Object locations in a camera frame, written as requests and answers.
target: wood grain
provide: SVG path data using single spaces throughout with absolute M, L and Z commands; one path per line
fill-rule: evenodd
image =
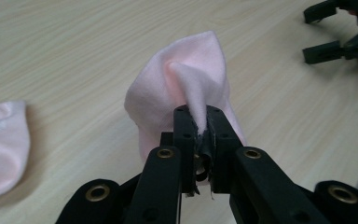
M 82 184 L 142 171 L 127 88 L 159 49 L 214 30 L 231 103 L 250 146 L 299 185 L 358 181 L 358 62 L 307 65 L 301 50 L 358 32 L 345 11 L 304 24 L 319 1 L 0 0 L 0 102 L 22 99 L 32 148 L 0 223 L 54 223 Z M 182 223 L 235 223 L 207 187 L 183 199 Z

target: light pink sock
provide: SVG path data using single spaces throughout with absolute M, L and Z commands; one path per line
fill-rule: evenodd
M 19 182 L 29 147 L 25 103 L 13 101 L 0 104 L 0 195 Z
M 188 105 L 199 134 L 206 129 L 206 105 L 220 108 L 246 145 L 229 102 L 225 58 L 212 31 L 160 50 L 130 86 L 124 106 L 138 126 L 143 159 L 159 145 L 161 132 L 172 132 L 173 110 L 180 105 Z

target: light wood surface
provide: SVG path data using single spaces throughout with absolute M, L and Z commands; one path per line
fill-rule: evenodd
M 127 88 L 159 49 L 214 30 L 250 146 L 299 185 L 358 181 L 358 62 L 307 65 L 303 48 L 358 32 L 345 11 L 314 25 L 319 1 L 0 0 L 0 102 L 22 99 L 32 147 L 0 223 L 54 223 L 84 183 L 142 171 Z M 184 198 L 182 223 L 235 223 L 228 196 Z

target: cloth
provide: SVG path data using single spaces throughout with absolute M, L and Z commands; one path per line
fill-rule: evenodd
M 206 129 L 206 105 L 225 113 L 245 140 L 229 102 L 223 52 L 214 32 L 192 35 L 154 55 L 131 84 L 124 106 L 139 129 L 139 147 L 145 160 L 159 145 L 161 132 L 172 132 L 173 110 L 187 105 L 199 134 Z
M 13 101 L 0 104 L 0 195 L 19 182 L 29 147 L 25 103 Z

